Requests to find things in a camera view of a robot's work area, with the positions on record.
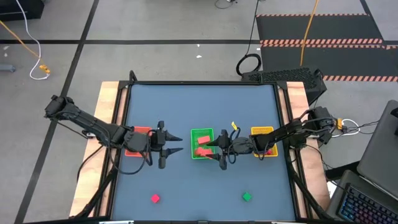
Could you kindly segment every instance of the table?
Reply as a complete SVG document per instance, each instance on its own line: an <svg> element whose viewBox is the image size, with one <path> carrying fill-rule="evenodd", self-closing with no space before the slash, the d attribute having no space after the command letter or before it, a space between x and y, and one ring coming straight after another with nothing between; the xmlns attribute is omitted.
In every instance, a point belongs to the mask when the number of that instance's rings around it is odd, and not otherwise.
<svg viewBox="0 0 398 224"><path fill-rule="evenodd" d="M105 122L111 122L113 116L114 104L116 101L116 94L118 92L119 82L103 82L98 97L97 107L95 116L102 119ZM293 117L300 116L306 109L308 109L307 98L305 96L305 90L302 83L290 82L287 84L288 93L290 98L290 106L292 109ZM121 104L119 105L119 111L117 113L116 123L120 124L122 119L122 112L124 109L124 102L126 98L126 90L122 91ZM282 105L282 113L284 121L287 122L287 110L285 109L283 92L279 91L279 96ZM309 139L307 142L309 145L316 147L317 143L315 140ZM85 158L89 156L96 148L98 148L98 142L95 139L88 140ZM82 169L80 179L76 187L75 198L73 200L70 215L77 214L90 200L91 196L96 191L99 181L101 170L104 161L104 151L101 151L89 163ZM305 178L307 181L307 187L312 195L315 197L317 202L326 209L330 198L326 186L325 175L323 171L320 154L314 149L307 147L301 150L301 156L303 160L303 169L305 172ZM298 205L300 208L301 217L306 217L305 206L302 195L297 189ZM108 190L103 195L103 205L106 205L108 199ZM106 213L106 207L102 206L100 215Z"/></svg>

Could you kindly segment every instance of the black metal frame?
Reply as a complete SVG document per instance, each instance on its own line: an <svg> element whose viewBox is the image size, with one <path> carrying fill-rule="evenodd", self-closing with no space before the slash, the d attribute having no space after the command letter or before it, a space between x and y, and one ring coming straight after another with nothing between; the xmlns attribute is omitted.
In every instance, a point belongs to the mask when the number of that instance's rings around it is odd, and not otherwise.
<svg viewBox="0 0 398 224"><path fill-rule="evenodd" d="M117 92L117 95L116 95L116 101L115 101L115 106L114 106L114 111L113 111L112 123L115 123L116 119L118 117L122 90L125 87L127 87L126 100L124 102L124 110L123 110L123 116L122 116L121 125L125 125L126 124L127 111L128 111L128 108L129 108L129 102L130 102L130 98L131 98L131 89L132 89L132 86L134 84L141 84L141 85L242 85L242 86L248 86L248 85L250 85L250 86L272 85L272 87L274 89L275 101L277 103L277 114L278 114L280 125L281 126L284 125L284 118L283 118L283 115L282 115L282 105L281 105L280 98L279 98L278 87L280 87L282 89L283 93L284 93L285 104L286 104L286 109L287 109L287 114L289 116L289 120L291 120L293 118L292 117L292 109L290 107L289 95L287 93L286 82L284 82L284 83L283 82L282 83L280 83L280 82L257 83L257 82L242 82L242 81L236 81L236 82L137 81L134 73L133 74L130 73L130 80L129 81L120 81L119 82L118 92ZM287 173L288 173L288 178L289 178L290 193L291 193L291 196L292 196L292 204L293 204L293 209L294 209L294 213L295 213L295 219L297 220L298 218L301 218L301 216L300 216L299 203L298 203L298 199L297 199L297 192L296 192L296 188L295 188L295 182L291 178L291 174L289 173L289 168L288 168L288 161L291 161L291 159L290 159L290 153L289 153L289 145L288 145L287 141L283 141L283 146L284 146L285 157L288 156L288 159L286 159L285 162L286 162ZM116 151L115 164L117 166L119 165L119 161L120 161L120 158L121 158L121 153L122 153L122 150L117 150ZM296 153L295 156L297 156L297 164L298 164L297 169L298 169L298 172L300 174L300 178L305 184L305 177L304 177L304 171L303 171L303 166L302 166L302 160L301 160L300 153ZM108 173L108 166L109 166L109 154L108 154L108 151L106 151L105 159L104 159L104 163L103 163L103 168L102 168L102 173L101 173L100 184L103 183L103 181L104 181L104 179L106 177L106 174ZM108 198L107 209L106 209L106 216L107 217L111 217L111 215L112 215L113 202L114 202L114 193L115 193L115 190L116 190L116 182L117 182L117 177L111 182L111 186L110 186L110 189L109 189L109 198ZM308 204L308 202L306 200L305 200L305 205L306 205L305 208L306 208L306 211L307 211L307 217L312 218L311 209L310 209L310 206L309 206L309 204ZM100 200L96 204L94 216L98 216L99 215L101 206L102 206L102 200ZM252 221L234 222L234 223L248 223L248 222L251 223Z"/></svg>

